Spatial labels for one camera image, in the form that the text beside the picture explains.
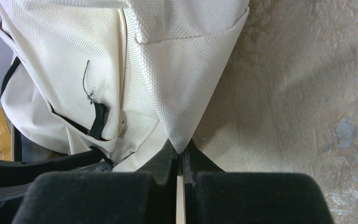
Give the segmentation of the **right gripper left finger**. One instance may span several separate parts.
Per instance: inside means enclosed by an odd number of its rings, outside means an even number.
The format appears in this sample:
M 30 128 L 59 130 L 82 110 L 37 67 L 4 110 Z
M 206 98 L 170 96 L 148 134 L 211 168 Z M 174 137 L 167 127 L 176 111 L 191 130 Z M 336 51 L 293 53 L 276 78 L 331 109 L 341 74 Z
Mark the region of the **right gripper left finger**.
M 173 224 L 177 153 L 170 141 L 134 172 L 50 172 L 28 188 L 15 224 Z

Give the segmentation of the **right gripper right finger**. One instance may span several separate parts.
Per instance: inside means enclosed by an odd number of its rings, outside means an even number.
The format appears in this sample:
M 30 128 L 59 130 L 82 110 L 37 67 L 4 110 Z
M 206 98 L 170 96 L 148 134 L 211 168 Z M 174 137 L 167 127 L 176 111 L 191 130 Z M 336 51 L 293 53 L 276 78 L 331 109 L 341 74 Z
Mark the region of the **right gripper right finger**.
M 182 153 L 188 224 L 331 224 L 324 196 L 300 173 L 226 172 L 190 141 Z

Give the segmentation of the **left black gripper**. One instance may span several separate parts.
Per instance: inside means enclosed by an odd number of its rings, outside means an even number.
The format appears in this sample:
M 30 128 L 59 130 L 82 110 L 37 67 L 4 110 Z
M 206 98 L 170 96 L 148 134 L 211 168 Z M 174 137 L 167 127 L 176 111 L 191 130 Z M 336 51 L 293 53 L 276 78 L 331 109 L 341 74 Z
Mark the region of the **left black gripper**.
M 110 168 L 113 162 L 97 147 L 90 151 L 60 158 L 37 162 L 18 162 L 0 160 L 0 224 L 10 224 L 23 198 L 35 178 L 47 172 L 70 171 L 106 162 Z

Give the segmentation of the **beige canvas backpack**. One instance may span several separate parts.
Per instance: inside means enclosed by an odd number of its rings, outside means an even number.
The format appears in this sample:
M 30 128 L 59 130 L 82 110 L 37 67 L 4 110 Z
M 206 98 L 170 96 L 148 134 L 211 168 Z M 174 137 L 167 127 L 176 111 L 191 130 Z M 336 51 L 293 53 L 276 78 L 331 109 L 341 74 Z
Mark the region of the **beige canvas backpack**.
M 3 110 L 37 145 L 96 147 L 115 171 L 167 141 L 182 153 L 248 14 L 247 0 L 0 0 Z

